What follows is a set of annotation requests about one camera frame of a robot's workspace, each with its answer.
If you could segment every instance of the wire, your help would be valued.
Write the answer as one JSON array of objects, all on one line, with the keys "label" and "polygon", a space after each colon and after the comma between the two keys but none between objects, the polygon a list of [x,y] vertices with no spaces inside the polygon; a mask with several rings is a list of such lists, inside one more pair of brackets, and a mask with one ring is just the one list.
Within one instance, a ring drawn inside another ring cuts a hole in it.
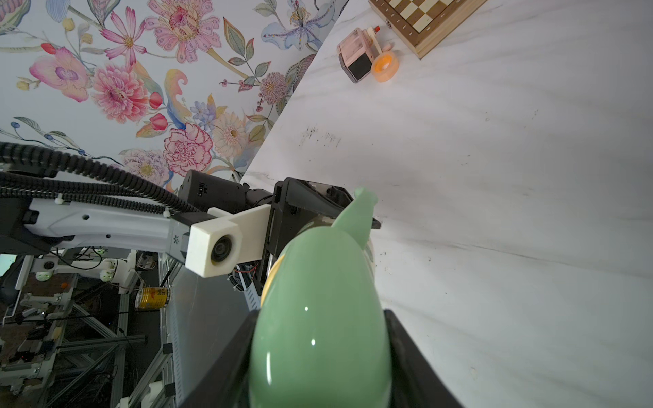
[{"label": "wire", "polygon": [[38,191],[42,193],[63,193],[83,195],[138,196],[115,184],[80,183],[79,181],[53,180],[24,176],[22,174],[0,172],[0,185],[19,191]]},{"label": "wire", "polygon": [[176,263],[173,264],[173,265],[170,267],[170,269],[168,269],[168,273],[165,274],[165,276],[163,277],[163,280],[161,281],[161,284],[159,285],[160,288],[162,288],[163,285],[168,281],[168,277],[170,276],[170,274],[171,274],[172,271],[174,270],[175,266],[177,266]]},{"label": "wire", "polygon": [[81,257],[83,257],[84,255],[86,255],[86,253],[88,252],[89,249],[91,249],[91,248],[87,247],[87,248],[85,248],[82,252],[80,252],[79,254],[77,254],[77,256],[75,257],[75,260],[80,260]]},{"label": "wire", "polygon": [[57,250],[57,252],[52,252],[52,251],[51,251],[50,253],[53,254],[53,255],[57,255],[57,258],[59,258],[59,260],[60,260],[61,262],[65,263],[66,265],[68,265],[68,266],[70,266],[70,267],[72,267],[72,268],[75,268],[75,269],[81,269],[81,270],[91,270],[91,269],[96,269],[98,266],[100,266],[100,264],[101,264],[102,261],[104,260],[104,259],[102,258],[102,255],[98,254],[97,251],[96,251],[95,249],[93,249],[93,252],[95,252],[95,253],[97,254],[97,256],[100,257],[100,262],[98,262],[97,265],[95,265],[95,266],[93,266],[93,267],[91,267],[91,268],[80,268],[79,266],[74,266],[74,265],[72,265],[72,264],[69,264],[67,260],[65,260],[64,258],[61,258],[61,255],[59,255],[59,253],[58,253],[59,248],[55,248],[55,249]]},{"label": "wire", "polygon": [[[149,309],[149,310],[133,310],[133,311],[119,311],[118,315],[123,315],[125,313],[153,313],[153,312],[159,312],[161,309]],[[98,318],[103,318],[105,317],[104,315],[92,315],[89,314],[88,316],[71,316],[71,317],[56,317],[54,319],[41,319],[41,320],[24,320],[23,322],[29,322],[29,323],[40,323],[40,322],[54,322],[58,320],[76,320],[76,319],[86,319],[87,317],[95,317],[96,319]],[[17,324],[18,322],[6,322],[5,324]]]},{"label": "wire", "polygon": [[118,328],[118,332],[122,333],[123,336],[125,336],[125,340],[127,340],[127,344],[133,348],[134,346],[132,346],[131,343],[129,343],[129,338],[127,337],[127,333],[125,333],[125,331],[122,330],[120,327]]},{"label": "wire", "polygon": [[[0,187],[0,197],[31,197],[31,198],[58,198],[58,193],[44,193],[42,191],[21,191]],[[146,213],[162,214],[165,211],[164,206],[148,204],[140,201],[123,200],[122,198],[104,196],[104,195],[83,195],[63,193],[61,198],[64,201],[84,202],[86,204],[96,204],[99,206],[122,208]]]},{"label": "wire", "polygon": [[70,155],[31,144],[0,142],[0,162],[80,174],[120,186],[138,196],[154,200],[171,212],[200,212],[184,199],[159,185],[128,171],[83,156]]},{"label": "wire", "polygon": [[152,265],[151,267],[146,268],[145,266],[142,266],[142,265],[140,264],[140,261],[143,260],[143,255],[145,255],[145,252],[141,253],[140,256],[138,257],[138,260],[136,261],[136,266],[138,266],[138,267],[141,268],[141,269],[145,269],[145,270],[152,270],[152,269],[154,269],[154,268],[157,266],[157,261],[154,260],[153,257],[152,257],[153,265]]},{"label": "wire", "polygon": [[124,286],[122,286],[122,285],[118,285],[117,283],[113,283],[113,282],[108,282],[108,284],[111,285],[111,286],[115,286],[115,287],[117,287],[117,288],[120,288],[120,289],[125,289],[125,290],[128,291],[128,292],[136,292],[136,291],[138,290],[138,289],[130,289],[130,288],[126,288],[126,287],[124,287]]}]

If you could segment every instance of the white table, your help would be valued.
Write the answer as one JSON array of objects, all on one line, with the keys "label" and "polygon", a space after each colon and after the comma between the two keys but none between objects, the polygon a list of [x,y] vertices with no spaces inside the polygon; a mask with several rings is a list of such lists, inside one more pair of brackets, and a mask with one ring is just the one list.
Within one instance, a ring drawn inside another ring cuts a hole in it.
[{"label": "white table", "polygon": [[653,5],[488,0],[384,84],[336,45],[243,181],[366,186],[376,285],[466,407],[653,406]]}]

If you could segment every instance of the tape roll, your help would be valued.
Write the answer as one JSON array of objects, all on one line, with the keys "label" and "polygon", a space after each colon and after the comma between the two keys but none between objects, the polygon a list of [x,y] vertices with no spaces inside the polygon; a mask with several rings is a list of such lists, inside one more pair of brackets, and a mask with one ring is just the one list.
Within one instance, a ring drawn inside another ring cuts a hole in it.
[{"label": "tape roll", "polygon": [[372,75],[379,82],[386,82],[392,78],[399,69],[399,60],[394,52],[381,53],[372,63]]}]

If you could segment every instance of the green vase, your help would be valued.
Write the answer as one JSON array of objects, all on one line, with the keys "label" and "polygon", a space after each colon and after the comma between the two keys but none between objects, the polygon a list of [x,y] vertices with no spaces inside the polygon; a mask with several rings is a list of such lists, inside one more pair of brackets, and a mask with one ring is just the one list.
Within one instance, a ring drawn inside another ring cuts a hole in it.
[{"label": "green vase", "polygon": [[359,189],[331,227],[311,228],[270,272],[249,363],[255,408],[386,408],[390,343],[364,254],[376,196]]}]

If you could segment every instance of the purple flower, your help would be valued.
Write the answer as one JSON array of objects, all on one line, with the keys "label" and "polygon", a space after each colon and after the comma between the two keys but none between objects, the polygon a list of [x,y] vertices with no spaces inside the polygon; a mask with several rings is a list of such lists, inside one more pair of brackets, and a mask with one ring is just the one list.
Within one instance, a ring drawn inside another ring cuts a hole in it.
[{"label": "purple flower", "polygon": [[163,185],[168,180],[168,161],[161,150],[129,149],[123,154],[123,164],[128,172],[156,185]]},{"label": "purple flower", "polygon": [[288,0],[290,10],[288,17],[291,26],[295,28],[287,30],[279,23],[272,23],[263,29],[261,39],[265,42],[273,42],[277,47],[287,50],[293,45],[301,50],[307,42],[314,43],[318,48],[322,46],[319,40],[320,28],[326,26],[333,19],[336,11],[336,0],[330,0],[317,11],[317,15],[311,18],[302,0]]},{"label": "purple flower", "polygon": [[191,106],[191,112],[194,113],[193,119],[199,121],[199,126],[205,131],[210,132],[213,130],[215,125],[213,120],[215,119],[215,108],[213,110],[209,109],[204,102],[200,103],[195,101],[195,106]]}]

